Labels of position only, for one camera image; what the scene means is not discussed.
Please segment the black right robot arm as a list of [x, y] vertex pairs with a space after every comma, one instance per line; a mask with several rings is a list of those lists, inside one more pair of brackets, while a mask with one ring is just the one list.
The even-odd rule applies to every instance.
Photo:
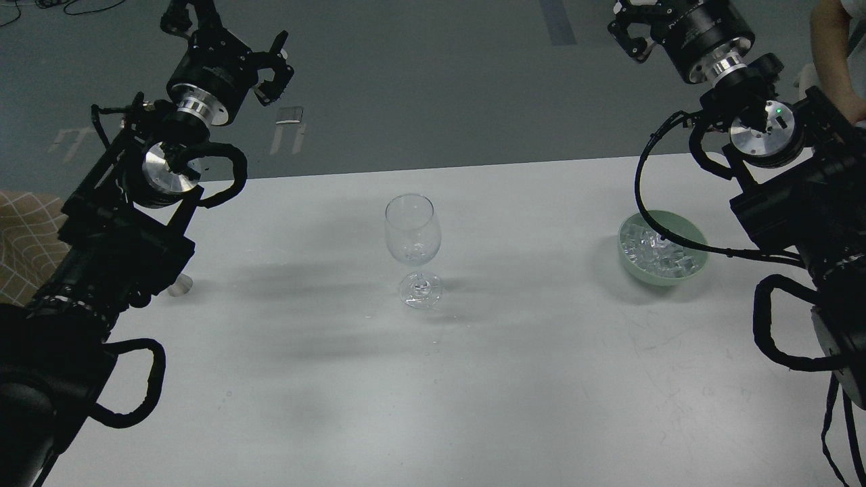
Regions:
[[[783, 64], [773, 53], [745, 62], [754, 31], [731, 1], [618, 1], [608, 31], [638, 64], [660, 46], [684, 83], [710, 85], [699, 111], [672, 114], [650, 136], [634, 180], [638, 212], [650, 228], [691, 250], [785, 263], [809, 274], [812, 287], [785, 275], [756, 285], [754, 341], [780, 366], [829, 373], [823, 434], [842, 400], [854, 472], [863, 484], [853, 409], [864, 407], [864, 132], [819, 87], [808, 87], [801, 101], [780, 101], [775, 85]], [[689, 152], [701, 169], [738, 183], [742, 192], [730, 208], [753, 250], [676, 234], [646, 208], [644, 164], [677, 124], [690, 127]], [[820, 357], [777, 347], [771, 335], [776, 290], [810, 303]]]

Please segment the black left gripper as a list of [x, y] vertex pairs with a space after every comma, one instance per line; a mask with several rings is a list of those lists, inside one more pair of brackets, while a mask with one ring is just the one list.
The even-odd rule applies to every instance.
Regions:
[[[216, 10], [213, 1], [170, 1], [160, 18], [160, 29], [189, 39], [167, 83], [169, 99], [210, 126], [225, 126], [235, 120], [250, 92], [263, 107], [278, 101], [294, 69], [283, 52], [290, 35], [287, 31], [279, 32], [268, 51], [259, 52], [229, 31], [197, 32], [219, 28]], [[272, 71], [272, 78], [261, 80], [261, 70]]]

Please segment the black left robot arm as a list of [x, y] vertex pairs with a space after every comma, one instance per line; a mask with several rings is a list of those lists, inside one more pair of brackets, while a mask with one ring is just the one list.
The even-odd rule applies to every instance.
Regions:
[[186, 41], [165, 99], [91, 108], [104, 154], [62, 206], [69, 252], [25, 306], [2, 306], [2, 484], [40, 486], [84, 422], [130, 428], [156, 408], [164, 346], [111, 342], [118, 317], [176, 283], [198, 208], [238, 196], [248, 159], [210, 140], [248, 93], [264, 107], [294, 76], [281, 31], [254, 51], [211, 1], [171, 1], [161, 31]]

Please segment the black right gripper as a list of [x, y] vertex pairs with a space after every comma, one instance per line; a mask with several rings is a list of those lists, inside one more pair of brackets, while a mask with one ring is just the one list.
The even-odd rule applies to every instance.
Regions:
[[[632, 25], [653, 25], [653, 40], [635, 37]], [[739, 57], [754, 46], [755, 34], [730, 1], [614, 1], [608, 32], [632, 61], [643, 64], [656, 46], [662, 46], [681, 80], [705, 83], [710, 65], [734, 52]]]

